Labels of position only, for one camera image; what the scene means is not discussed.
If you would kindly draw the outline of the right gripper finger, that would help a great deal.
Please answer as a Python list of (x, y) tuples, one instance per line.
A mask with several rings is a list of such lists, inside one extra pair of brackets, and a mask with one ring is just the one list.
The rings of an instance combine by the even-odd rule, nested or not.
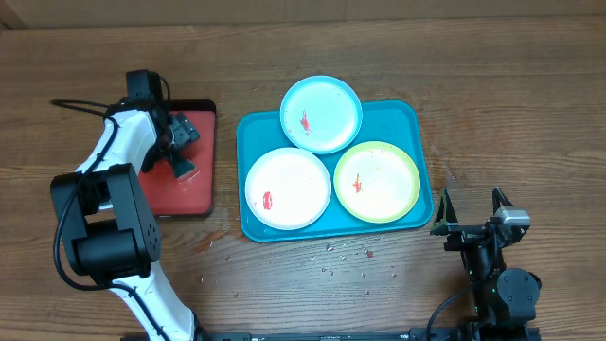
[(434, 221), (434, 227), (458, 225), (458, 219), (451, 201), (449, 191), (442, 188), (439, 192), (439, 205)]
[(512, 202), (499, 187), (496, 187), (492, 190), (493, 212), (496, 213), (497, 210), (502, 206), (512, 206)]

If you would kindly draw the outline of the dark green sponge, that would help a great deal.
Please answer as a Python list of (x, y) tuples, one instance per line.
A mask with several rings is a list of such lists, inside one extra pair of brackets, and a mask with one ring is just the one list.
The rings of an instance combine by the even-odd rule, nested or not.
[(195, 170), (195, 166), (187, 159), (173, 159), (171, 165), (175, 178), (180, 178)]

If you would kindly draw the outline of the yellow-green plate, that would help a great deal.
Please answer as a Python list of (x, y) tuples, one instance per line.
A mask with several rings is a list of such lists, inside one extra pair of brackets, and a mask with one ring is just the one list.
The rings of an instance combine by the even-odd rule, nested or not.
[(413, 159), (401, 148), (382, 141), (348, 149), (336, 164), (333, 185), (348, 213), (373, 224), (402, 218), (420, 196), (420, 175)]

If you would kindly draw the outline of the white plate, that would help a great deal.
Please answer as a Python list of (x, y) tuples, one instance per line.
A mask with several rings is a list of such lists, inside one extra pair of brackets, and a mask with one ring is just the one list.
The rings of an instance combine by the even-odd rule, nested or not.
[(327, 209), (330, 197), (326, 166), (314, 154), (294, 147), (261, 156), (244, 184), (245, 202), (253, 215), (282, 231), (313, 224)]

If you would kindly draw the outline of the light blue plate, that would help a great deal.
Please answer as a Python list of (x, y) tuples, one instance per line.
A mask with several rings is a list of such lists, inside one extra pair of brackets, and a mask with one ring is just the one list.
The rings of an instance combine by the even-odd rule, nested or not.
[(336, 153), (359, 133), (363, 109), (355, 91), (331, 76), (310, 76), (284, 95), (279, 120), (287, 138), (310, 153)]

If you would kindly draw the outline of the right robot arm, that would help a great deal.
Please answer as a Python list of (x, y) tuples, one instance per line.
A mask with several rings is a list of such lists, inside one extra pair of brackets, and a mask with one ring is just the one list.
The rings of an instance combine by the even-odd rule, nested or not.
[[(520, 268), (508, 268), (503, 249), (519, 242), (530, 228), (525, 209), (514, 206), (499, 188), (491, 195), (492, 215), (482, 224), (463, 225), (449, 192), (439, 193), (439, 206), (430, 233), (444, 236), (446, 251), (460, 254), (470, 286), (453, 294), (432, 313), (425, 327), (427, 340), (539, 340), (540, 332), (528, 323), (536, 318), (542, 282)], [(472, 296), (474, 316), (457, 326), (435, 332), (437, 315), (463, 296)]]

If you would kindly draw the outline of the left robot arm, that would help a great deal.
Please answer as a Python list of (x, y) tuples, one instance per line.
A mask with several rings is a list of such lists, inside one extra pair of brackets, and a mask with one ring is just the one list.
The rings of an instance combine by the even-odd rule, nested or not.
[(160, 229), (138, 175), (167, 158), (192, 170), (180, 150), (199, 138), (184, 113), (144, 100), (104, 105), (55, 99), (53, 105), (102, 117), (97, 146), (76, 171), (56, 176), (53, 261), (60, 278), (86, 292), (120, 297), (150, 340), (202, 340), (193, 311), (176, 295), (159, 262)]

